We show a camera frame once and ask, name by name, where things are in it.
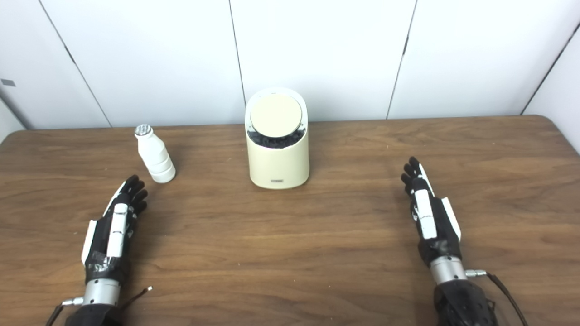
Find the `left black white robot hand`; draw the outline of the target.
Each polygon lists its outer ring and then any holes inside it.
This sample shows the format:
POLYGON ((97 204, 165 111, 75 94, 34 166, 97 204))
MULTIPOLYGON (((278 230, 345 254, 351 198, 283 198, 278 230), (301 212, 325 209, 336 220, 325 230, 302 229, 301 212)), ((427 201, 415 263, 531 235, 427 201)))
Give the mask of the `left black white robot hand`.
POLYGON ((139 215, 147 208, 145 200, 147 196, 145 182, 140 180, 139 176, 132 175, 120 185, 111 197, 103 216, 96 221, 91 221, 91 227, 87 230, 90 244, 84 246, 82 255, 85 283, 97 279, 114 280, 120 285, 126 283, 131 272, 129 251, 132 237, 136 231, 139 215), (118 204, 125 204, 127 213, 122 250, 120 256, 114 257, 108 255, 107 250, 114 208, 118 204))

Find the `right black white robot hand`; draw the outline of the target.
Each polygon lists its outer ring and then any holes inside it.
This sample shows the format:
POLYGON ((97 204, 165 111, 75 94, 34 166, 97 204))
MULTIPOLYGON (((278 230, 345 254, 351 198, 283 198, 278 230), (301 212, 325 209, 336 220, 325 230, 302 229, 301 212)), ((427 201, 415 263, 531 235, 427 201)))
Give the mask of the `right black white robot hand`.
POLYGON ((418 250, 427 267, 441 257, 461 259, 461 230, 448 198, 435 196, 426 171, 412 156, 401 180, 410 198, 410 212, 419 235, 418 250))

